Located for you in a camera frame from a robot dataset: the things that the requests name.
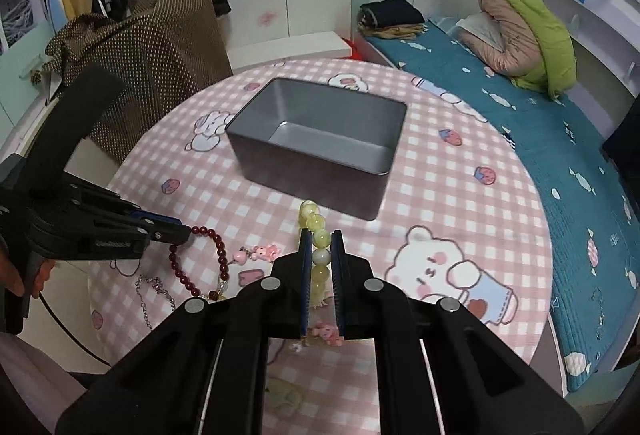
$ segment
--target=cartoon bear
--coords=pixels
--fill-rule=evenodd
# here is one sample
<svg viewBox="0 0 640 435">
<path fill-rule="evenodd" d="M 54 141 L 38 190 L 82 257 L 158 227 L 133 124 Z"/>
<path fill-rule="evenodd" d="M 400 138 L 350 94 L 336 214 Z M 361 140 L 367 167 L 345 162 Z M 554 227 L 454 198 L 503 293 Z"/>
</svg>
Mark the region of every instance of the cartoon bear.
<svg viewBox="0 0 640 435">
<path fill-rule="evenodd" d="M 208 152 L 220 142 L 220 136 L 225 133 L 225 127 L 233 119 L 233 115 L 226 110 L 212 110 L 199 118 L 193 125 L 194 138 L 184 147 L 188 152 Z"/>
<path fill-rule="evenodd" d="M 356 74 L 340 73 L 327 81 L 332 87 L 355 90 L 358 92 L 369 92 L 369 86 Z"/>
<path fill-rule="evenodd" d="M 434 238 L 422 225 L 409 229 L 385 280 L 428 303 L 454 298 L 483 323 L 510 323 L 518 309 L 513 290 L 465 259 L 455 241 Z"/>
<path fill-rule="evenodd" d="M 451 92 L 447 92 L 445 89 L 441 89 L 439 86 L 435 85 L 429 80 L 420 78 L 419 76 L 415 76 L 414 79 L 412 79 L 412 84 L 414 85 L 414 87 L 419 88 L 420 90 L 431 92 L 431 94 L 433 94 L 434 96 L 437 96 L 441 100 L 453 105 L 453 107 L 460 113 L 471 116 L 480 123 L 486 123 L 486 118 L 482 116 L 477 110 L 467 105 L 457 95 L 452 94 Z"/>
</svg>

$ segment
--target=jewelry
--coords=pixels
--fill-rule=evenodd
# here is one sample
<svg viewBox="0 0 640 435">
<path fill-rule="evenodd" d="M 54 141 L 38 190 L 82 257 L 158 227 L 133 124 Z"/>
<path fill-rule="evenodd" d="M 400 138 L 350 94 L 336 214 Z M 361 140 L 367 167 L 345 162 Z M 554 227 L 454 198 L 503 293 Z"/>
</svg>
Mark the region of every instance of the jewelry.
<svg viewBox="0 0 640 435">
<path fill-rule="evenodd" d="M 138 279 L 136 280 L 136 294 L 140 298 L 140 306 L 142 307 L 142 314 L 145 317 L 146 326 L 149 327 L 149 330 L 153 330 L 151 323 L 149 322 L 149 314 L 146 311 L 146 303 L 142 298 L 142 293 L 140 292 L 140 287 L 142 286 L 142 282 L 150 283 L 151 288 L 156 291 L 156 294 L 162 294 L 166 298 L 166 300 L 171 304 L 171 312 L 175 311 L 175 300 L 169 294 L 169 291 L 162 288 L 162 281 L 160 278 L 149 278 L 144 274 L 140 274 Z"/>
<path fill-rule="evenodd" d="M 300 205 L 298 222 L 301 227 L 306 227 L 311 231 L 312 242 L 316 247 L 311 254 L 311 261 L 314 266 L 311 269 L 309 305 L 313 308 L 323 307 L 326 305 L 324 301 L 326 281 L 330 275 L 328 266 L 331 263 L 331 252 L 327 248 L 331 245 L 331 233 L 324 228 L 326 221 L 320 214 L 318 205 L 311 200 L 305 200 Z"/>
<path fill-rule="evenodd" d="M 211 301 L 218 301 L 220 299 L 225 299 L 222 296 L 223 291 L 226 289 L 227 282 L 229 280 L 229 265 L 226 260 L 226 250 L 225 250 L 225 242 L 222 241 L 222 237 L 215 232 L 214 229 L 207 229 L 204 225 L 201 227 L 197 227 L 194 225 L 191 228 L 191 233 L 194 235 L 206 235 L 211 238 L 216 243 L 216 248 L 218 249 L 218 263 L 220 264 L 220 270 L 218 272 L 218 286 L 215 290 L 209 291 L 208 294 L 201 294 L 200 289 L 198 289 L 191 281 L 189 277 L 184 274 L 180 265 L 178 264 L 178 258 L 176 256 L 176 252 L 178 251 L 178 246 L 172 244 L 169 246 L 169 261 L 171 262 L 171 268 L 174 270 L 175 277 L 180 280 L 180 283 L 184 285 L 184 288 L 191 292 L 191 295 L 194 298 L 203 298 Z"/>
</svg>

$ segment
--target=teal bedsheet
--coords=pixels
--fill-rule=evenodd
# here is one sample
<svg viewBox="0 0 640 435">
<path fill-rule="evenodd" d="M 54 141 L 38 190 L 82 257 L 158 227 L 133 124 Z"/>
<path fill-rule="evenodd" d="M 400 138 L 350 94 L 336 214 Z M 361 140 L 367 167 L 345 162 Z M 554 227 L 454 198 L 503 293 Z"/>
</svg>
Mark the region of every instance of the teal bedsheet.
<svg viewBox="0 0 640 435">
<path fill-rule="evenodd" d="M 464 99 L 514 145 L 546 213 L 550 310 L 575 391 L 612 344 L 640 275 L 640 227 L 600 153 L 602 136 L 567 96 L 552 102 L 515 87 L 435 25 L 415 41 L 367 39 L 396 66 Z"/>
</svg>

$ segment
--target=metal box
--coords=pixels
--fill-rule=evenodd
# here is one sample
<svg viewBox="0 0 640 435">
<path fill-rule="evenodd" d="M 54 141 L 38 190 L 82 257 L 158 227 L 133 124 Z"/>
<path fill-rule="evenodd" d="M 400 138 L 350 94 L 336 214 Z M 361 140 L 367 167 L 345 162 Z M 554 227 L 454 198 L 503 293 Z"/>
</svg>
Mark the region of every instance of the metal box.
<svg viewBox="0 0 640 435">
<path fill-rule="evenodd" d="M 406 105 L 275 78 L 226 127 L 242 174 L 367 221 L 378 215 Z"/>
</svg>

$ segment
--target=round table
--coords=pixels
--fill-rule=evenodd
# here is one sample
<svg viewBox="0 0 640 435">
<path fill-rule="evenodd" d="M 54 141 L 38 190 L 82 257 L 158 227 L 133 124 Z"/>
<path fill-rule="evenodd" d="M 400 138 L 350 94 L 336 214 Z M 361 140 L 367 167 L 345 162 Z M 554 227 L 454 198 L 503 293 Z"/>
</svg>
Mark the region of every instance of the round table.
<svg viewBox="0 0 640 435">
<path fill-rule="evenodd" d="M 538 193 L 508 140 L 427 80 L 351 60 L 291 60 L 241 73 L 195 94 L 149 130 L 110 189 L 146 210 L 214 228 L 229 258 L 241 247 L 297 250 L 301 200 L 245 180 L 224 134 L 229 118 L 275 77 L 369 91 L 408 105 L 377 219 L 322 209 L 326 228 L 341 229 L 348 253 L 367 258 L 376 276 L 410 297 L 460 300 L 529 362 L 552 284 L 551 242 Z M 202 291 L 216 286 L 214 251 L 211 240 L 193 235 L 178 250 L 184 272 Z M 271 263 L 229 267 L 226 297 L 269 274 Z M 141 261 L 93 263 L 94 326 L 111 361 L 149 333 L 141 298 L 152 326 L 171 311 L 150 285 L 136 293 L 140 274 L 159 277 L 177 306 L 190 297 L 170 270 L 167 245 L 152 243 Z M 274 341 L 271 352 L 268 375 L 304 399 L 294 412 L 287 405 L 267 408 L 264 433 L 379 431 L 372 341 L 341 347 L 320 338 L 308 346 Z"/>
</svg>

